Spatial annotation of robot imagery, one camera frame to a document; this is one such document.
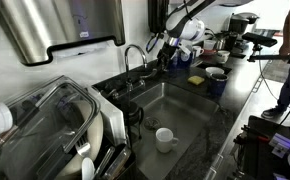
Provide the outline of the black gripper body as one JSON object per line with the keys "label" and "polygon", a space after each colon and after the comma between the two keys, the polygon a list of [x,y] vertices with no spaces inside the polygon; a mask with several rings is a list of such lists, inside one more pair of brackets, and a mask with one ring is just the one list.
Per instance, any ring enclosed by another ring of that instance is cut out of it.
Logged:
{"label": "black gripper body", "polygon": [[162,71],[165,71],[168,68],[169,61],[172,59],[172,56],[175,54],[176,50],[176,47],[170,46],[168,43],[163,44],[163,47],[157,54],[157,66]]}

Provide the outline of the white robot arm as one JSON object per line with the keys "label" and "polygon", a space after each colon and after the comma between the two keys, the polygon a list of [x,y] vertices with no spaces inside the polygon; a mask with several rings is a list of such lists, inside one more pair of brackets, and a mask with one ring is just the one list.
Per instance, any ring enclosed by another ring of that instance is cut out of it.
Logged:
{"label": "white robot arm", "polygon": [[202,20],[196,17],[200,12],[213,6],[237,7],[252,0],[191,0],[184,1],[182,5],[174,9],[165,22],[164,29],[168,39],[157,55],[157,66],[166,71],[171,60],[180,49],[189,56],[192,51],[181,43],[182,40],[198,41],[205,32],[206,26]]}

